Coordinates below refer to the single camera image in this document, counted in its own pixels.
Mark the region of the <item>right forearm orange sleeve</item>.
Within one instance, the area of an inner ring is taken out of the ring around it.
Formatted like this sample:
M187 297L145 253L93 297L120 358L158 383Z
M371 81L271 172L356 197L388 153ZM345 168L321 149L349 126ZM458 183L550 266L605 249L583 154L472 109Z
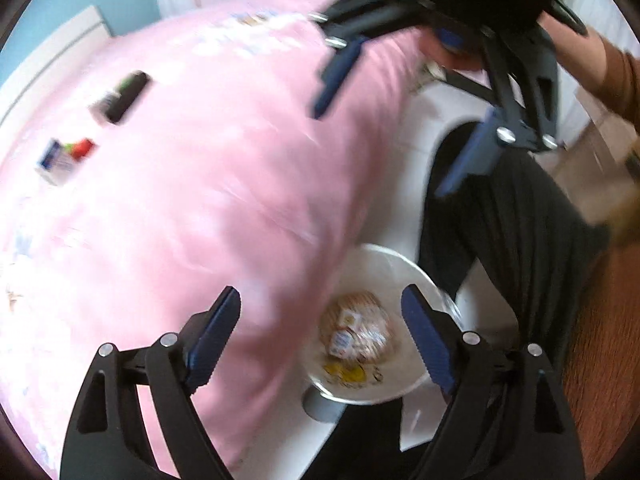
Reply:
M548 13L541 14L538 23L552 40L564 70L639 133L639 59L591 27L581 35Z

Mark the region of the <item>person's right hand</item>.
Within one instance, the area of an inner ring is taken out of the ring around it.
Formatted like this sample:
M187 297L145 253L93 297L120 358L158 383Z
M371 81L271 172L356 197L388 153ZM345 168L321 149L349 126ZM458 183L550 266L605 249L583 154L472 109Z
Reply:
M550 36L556 53L559 56L563 56L568 42L574 38L574 32L546 12L538 18L538 24ZM418 45L420 51L427 58L430 58L440 66L444 66L447 70L478 72L484 68L482 55L477 49L462 48L454 50L453 47L447 47L437 37L434 29L422 28Z

